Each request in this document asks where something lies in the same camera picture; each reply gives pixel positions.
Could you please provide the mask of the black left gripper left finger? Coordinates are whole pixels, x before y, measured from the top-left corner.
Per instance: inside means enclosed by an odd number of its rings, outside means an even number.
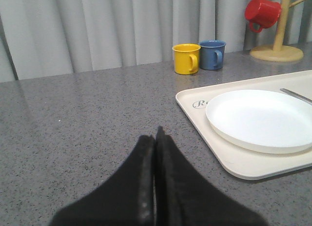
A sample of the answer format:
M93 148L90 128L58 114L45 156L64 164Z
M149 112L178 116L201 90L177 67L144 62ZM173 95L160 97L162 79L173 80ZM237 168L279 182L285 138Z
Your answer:
M154 144L153 137L140 136L129 157L108 180L58 211L50 225L154 225Z

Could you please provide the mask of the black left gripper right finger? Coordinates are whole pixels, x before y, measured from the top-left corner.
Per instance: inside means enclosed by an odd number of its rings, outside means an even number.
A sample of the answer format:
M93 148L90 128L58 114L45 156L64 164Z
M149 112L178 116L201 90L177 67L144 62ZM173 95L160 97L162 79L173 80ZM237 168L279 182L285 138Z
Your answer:
M210 184L162 127L156 135L156 225L265 226L266 220Z

